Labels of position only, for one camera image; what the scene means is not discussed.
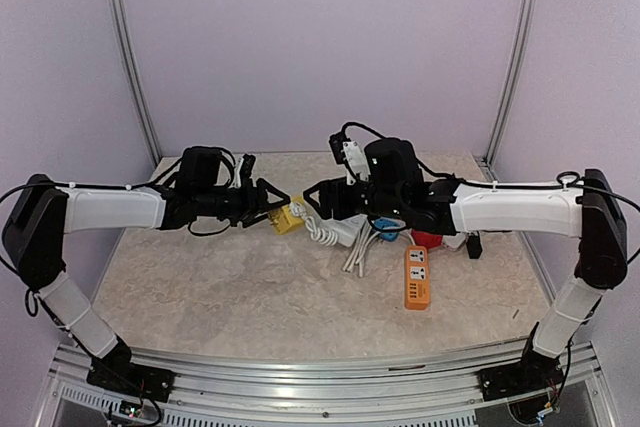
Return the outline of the yellow cube socket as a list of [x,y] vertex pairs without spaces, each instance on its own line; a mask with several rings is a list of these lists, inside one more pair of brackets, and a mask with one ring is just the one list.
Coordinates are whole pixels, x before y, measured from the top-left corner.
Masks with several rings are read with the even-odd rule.
[[278,235],[290,234],[304,226],[304,220],[291,211],[293,203],[303,205],[304,200],[301,196],[293,197],[285,206],[268,213],[269,222]]

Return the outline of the blue plug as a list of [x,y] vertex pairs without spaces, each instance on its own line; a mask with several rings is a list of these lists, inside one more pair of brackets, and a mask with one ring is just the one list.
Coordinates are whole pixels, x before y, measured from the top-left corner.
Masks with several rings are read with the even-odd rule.
[[394,242],[399,234],[404,230],[397,222],[387,219],[378,218],[373,221],[372,229],[378,233],[378,236],[386,242]]

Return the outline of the red cube socket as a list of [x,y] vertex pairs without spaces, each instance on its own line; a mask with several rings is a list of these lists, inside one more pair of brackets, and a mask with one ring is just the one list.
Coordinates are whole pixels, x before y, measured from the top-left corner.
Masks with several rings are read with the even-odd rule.
[[442,246],[443,236],[412,229],[410,235],[417,246],[427,250],[436,249]]

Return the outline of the orange power strip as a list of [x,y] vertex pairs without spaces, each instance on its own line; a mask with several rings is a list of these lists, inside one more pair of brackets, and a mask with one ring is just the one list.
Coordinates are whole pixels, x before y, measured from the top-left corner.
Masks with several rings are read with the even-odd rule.
[[424,311],[430,305],[428,252],[418,245],[409,245],[404,259],[404,307]]

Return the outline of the white plug adapter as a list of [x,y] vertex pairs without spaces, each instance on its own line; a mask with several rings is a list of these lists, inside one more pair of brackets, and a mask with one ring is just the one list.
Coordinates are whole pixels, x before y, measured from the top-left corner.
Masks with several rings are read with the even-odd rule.
[[442,236],[442,246],[451,251],[458,251],[466,244],[466,242],[467,235],[465,233]]

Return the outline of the black plug with cable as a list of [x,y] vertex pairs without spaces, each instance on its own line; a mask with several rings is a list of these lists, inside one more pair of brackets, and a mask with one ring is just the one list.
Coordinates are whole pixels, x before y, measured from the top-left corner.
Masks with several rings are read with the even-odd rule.
[[483,253],[483,246],[479,232],[470,233],[466,241],[468,257],[472,260],[480,259]]

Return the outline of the long white power strip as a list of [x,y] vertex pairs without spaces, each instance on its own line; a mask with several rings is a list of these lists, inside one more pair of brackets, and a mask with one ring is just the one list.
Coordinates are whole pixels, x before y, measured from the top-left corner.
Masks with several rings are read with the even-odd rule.
[[322,220],[320,225],[333,235],[337,244],[352,247],[365,223],[366,217],[358,214],[344,220]]

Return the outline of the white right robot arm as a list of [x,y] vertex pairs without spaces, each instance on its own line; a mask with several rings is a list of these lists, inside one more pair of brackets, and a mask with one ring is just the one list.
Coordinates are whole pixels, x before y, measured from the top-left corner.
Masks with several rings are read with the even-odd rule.
[[408,140],[381,133],[365,147],[345,129],[329,138],[343,177],[322,180],[303,198],[324,220],[357,214],[396,219],[409,229],[442,236],[480,232],[539,232],[579,241],[576,267],[531,331],[511,373],[523,391],[535,389],[557,367],[573,335],[604,294],[626,278],[633,256],[621,203],[604,173],[565,171],[552,182],[470,181],[435,172]]

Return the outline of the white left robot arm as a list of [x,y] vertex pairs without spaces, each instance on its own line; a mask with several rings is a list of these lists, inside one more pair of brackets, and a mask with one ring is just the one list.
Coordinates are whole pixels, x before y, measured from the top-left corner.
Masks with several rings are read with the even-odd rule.
[[33,175],[11,189],[18,197],[2,229],[1,262],[27,288],[33,313],[44,309],[121,392],[140,381],[131,350],[70,278],[63,259],[66,235],[88,230],[192,228],[201,218],[226,228],[250,227],[287,205],[288,194],[254,179],[256,158],[222,147],[193,146],[155,179],[137,185],[55,182]]

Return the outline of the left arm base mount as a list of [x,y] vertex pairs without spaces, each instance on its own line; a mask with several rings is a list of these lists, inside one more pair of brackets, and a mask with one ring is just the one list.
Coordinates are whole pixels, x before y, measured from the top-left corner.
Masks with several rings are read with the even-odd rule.
[[166,403],[176,374],[170,370],[133,364],[125,373],[92,366],[86,381],[89,385],[131,397]]

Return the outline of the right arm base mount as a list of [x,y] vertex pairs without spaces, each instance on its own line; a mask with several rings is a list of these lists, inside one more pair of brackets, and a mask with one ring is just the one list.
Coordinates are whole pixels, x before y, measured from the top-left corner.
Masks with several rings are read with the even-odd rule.
[[559,386],[564,373],[558,365],[541,366],[515,362],[489,367],[477,373],[485,402],[527,394],[529,392]]

